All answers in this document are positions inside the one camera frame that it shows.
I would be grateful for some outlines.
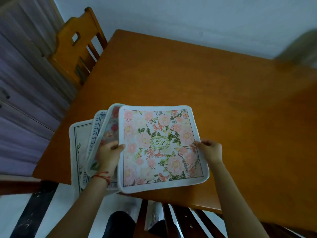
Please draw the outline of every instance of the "person's left hand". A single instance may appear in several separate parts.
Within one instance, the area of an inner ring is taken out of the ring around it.
[[[99,170],[97,173],[109,172],[109,176],[112,177],[114,170],[118,165],[120,153],[124,150],[124,148],[124,144],[118,146],[118,141],[112,141],[101,146],[99,148]]]

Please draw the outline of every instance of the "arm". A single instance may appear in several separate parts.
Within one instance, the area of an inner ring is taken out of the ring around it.
[[[196,145],[204,153],[214,176],[228,237],[269,238],[224,166],[221,144],[202,140]]]
[[[106,194],[108,181],[110,182],[110,177],[113,176],[120,152],[123,149],[124,145],[118,146],[118,141],[100,148],[101,165],[97,173],[103,172],[102,176],[105,179],[97,176],[91,179],[79,198],[48,234],[47,238],[88,237],[102,199]]]

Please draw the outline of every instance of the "white wall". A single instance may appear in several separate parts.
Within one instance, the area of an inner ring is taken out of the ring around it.
[[[90,6],[116,29],[273,58],[317,28],[317,0],[55,0],[64,20]]]

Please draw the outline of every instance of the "wooden chair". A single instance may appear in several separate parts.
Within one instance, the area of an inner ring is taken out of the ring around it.
[[[73,41],[75,34],[77,34],[77,40]],[[87,7],[85,13],[79,18],[71,17],[64,24],[56,36],[56,52],[48,57],[53,67],[69,79],[77,89],[80,89],[84,83],[84,79],[79,76],[83,74],[88,77],[96,64],[87,46],[96,60],[99,59],[99,54],[91,43],[94,36],[97,36],[101,47],[105,49],[107,40],[93,10]]]
[[[138,220],[135,226],[133,238],[158,238],[159,236],[150,234],[149,232],[144,230],[145,227],[145,218],[146,218],[146,211],[147,211],[147,200],[142,200],[141,209],[139,212]],[[167,236],[169,238],[177,238],[178,232],[177,227],[174,225],[170,208],[168,204],[163,205],[164,211],[164,219],[166,225]],[[184,238],[193,238],[193,237],[208,237],[204,230],[201,228],[200,224],[193,216],[192,212],[189,208],[178,206],[178,205],[171,205],[176,219],[178,221],[179,227],[183,233]],[[202,210],[195,210],[196,214],[206,226],[208,231],[214,238],[225,238],[225,236],[221,233],[221,231],[212,223],[212,221],[207,217],[207,215]],[[290,230],[286,229],[285,227],[263,223],[262,225],[266,230],[267,234],[271,238],[300,238],[300,236],[296,235],[295,233],[291,232]],[[298,234],[301,234],[307,238],[317,238],[317,233],[312,231],[303,231],[298,229],[292,229]]]

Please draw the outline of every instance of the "red string bracelet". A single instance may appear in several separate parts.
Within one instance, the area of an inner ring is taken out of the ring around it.
[[[109,186],[109,185],[110,185],[110,179],[111,179],[111,177],[110,177],[110,176],[100,176],[100,174],[108,174],[108,173],[109,173],[108,171],[105,171],[105,172],[99,172],[99,173],[95,174],[94,176],[92,176],[91,178],[93,178],[93,177],[100,177],[100,178],[103,178],[103,179],[105,179],[105,180],[107,181],[108,186]]]

